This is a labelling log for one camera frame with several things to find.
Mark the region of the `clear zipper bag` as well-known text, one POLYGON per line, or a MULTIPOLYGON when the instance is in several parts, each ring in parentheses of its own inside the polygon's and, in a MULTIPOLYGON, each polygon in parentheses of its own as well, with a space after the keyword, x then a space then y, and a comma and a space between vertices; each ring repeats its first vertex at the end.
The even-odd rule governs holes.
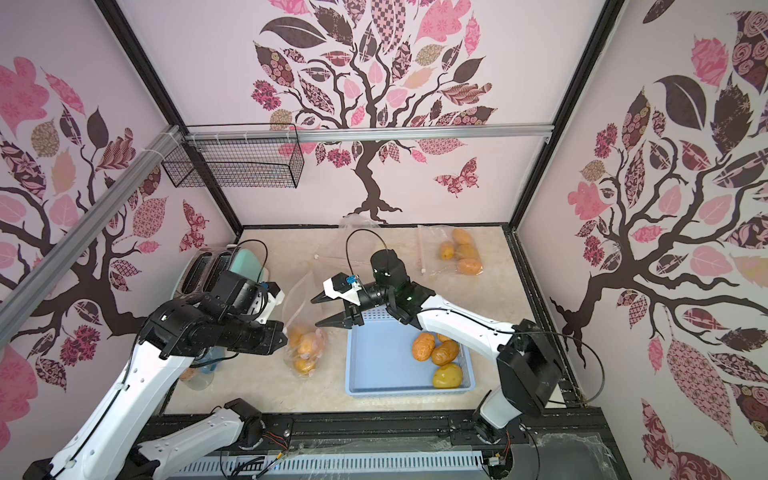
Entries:
POLYGON ((383 246, 377 232, 379 225, 365 216, 344 216, 336 229, 330 230, 329 240, 323 240, 314 253, 312 271, 317 280, 343 272, 352 266, 357 274, 370 273, 370 257, 383 246))
POLYGON ((324 319, 320 304, 312 299, 321 289, 312 272, 307 272, 288 292, 282 307, 282 320, 288 344, 286 366, 301 379, 310 378, 323 357, 327 335, 316 323, 324 319))
POLYGON ((468 230, 447 225, 419 225, 417 233, 423 275, 478 276, 483 272, 479 249, 468 230))

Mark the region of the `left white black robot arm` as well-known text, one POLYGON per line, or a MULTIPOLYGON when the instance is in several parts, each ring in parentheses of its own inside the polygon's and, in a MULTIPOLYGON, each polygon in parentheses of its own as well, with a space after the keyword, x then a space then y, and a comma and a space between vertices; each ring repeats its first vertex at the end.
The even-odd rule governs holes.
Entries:
POLYGON ((275 282, 256 283, 225 271, 210 292, 161 304, 89 419, 53 457, 33 462, 24 478, 167 479, 215 450, 257 445, 262 414, 243 399, 160 439, 138 438, 181 375, 201 366, 211 348, 222 347, 234 357, 268 356, 286 346, 283 323, 269 317, 283 299, 275 282))

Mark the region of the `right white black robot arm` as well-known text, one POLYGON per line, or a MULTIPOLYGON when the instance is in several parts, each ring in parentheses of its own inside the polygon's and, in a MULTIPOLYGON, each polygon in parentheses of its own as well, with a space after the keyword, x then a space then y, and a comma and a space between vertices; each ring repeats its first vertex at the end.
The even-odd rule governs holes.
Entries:
POLYGON ((373 281, 368 284, 345 273, 323 282, 311 302, 340 300, 343 311, 317 322, 318 327, 351 330, 364 325, 365 311, 384 307, 403 325, 445 335, 493 361, 499 385, 473 412, 474 429, 486 443, 498 442, 510 422, 522 415, 543 415, 563 377, 564 363, 554 347, 556 332, 527 319, 518 324, 493 320, 446 300, 412 281, 391 249, 375 252, 370 264, 373 281))

